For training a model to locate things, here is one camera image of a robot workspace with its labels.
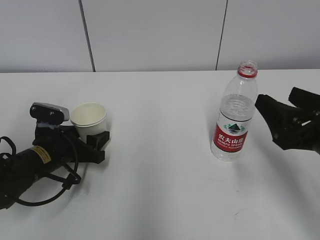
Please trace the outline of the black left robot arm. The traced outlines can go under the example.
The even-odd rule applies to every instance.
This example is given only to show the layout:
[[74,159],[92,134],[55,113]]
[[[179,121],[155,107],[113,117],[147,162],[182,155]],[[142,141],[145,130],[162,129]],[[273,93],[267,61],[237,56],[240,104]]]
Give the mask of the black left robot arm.
[[[100,164],[105,160],[103,148],[109,139],[109,131],[88,135],[87,142],[83,142],[74,126],[36,127],[33,146],[17,152],[10,138],[1,137],[11,147],[10,153],[0,155],[1,209],[15,203],[38,207],[53,202],[73,185],[81,183],[77,173],[80,163]],[[42,178],[60,182],[61,191],[39,202],[22,200],[21,195]]]

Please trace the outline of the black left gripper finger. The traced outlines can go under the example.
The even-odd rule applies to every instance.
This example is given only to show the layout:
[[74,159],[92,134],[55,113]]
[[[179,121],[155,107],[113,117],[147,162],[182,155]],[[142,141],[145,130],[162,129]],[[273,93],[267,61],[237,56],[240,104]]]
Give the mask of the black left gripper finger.
[[104,131],[96,135],[87,135],[86,142],[75,139],[77,160],[79,163],[100,164],[105,160],[105,148],[110,140],[110,132]]

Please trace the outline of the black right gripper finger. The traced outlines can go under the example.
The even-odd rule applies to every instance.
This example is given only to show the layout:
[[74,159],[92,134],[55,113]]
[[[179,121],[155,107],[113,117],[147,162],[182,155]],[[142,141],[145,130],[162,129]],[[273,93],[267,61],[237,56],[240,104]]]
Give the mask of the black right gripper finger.
[[288,150],[285,148],[292,128],[293,118],[312,113],[308,109],[281,103],[266,94],[258,95],[255,108],[265,120],[270,130],[272,141],[282,150]]
[[288,101],[298,108],[308,110],[320,109],[320,96],[301,88],[293,87]]

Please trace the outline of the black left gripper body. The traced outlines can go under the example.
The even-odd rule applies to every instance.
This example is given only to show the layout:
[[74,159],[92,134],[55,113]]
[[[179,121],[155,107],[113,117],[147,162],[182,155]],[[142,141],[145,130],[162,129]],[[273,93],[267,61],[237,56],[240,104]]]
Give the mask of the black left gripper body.
[[32,142],[32,158],[36,160],[79,160],[76,146],[79,134],[74,126],[37,124]]

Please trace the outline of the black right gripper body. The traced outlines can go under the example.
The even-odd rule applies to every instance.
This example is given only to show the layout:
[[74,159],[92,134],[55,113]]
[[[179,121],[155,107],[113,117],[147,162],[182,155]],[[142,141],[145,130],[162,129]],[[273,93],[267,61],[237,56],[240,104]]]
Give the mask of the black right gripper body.
[[320,154],[320,111],[296,116],[287,137],[286,150],[308,150]]

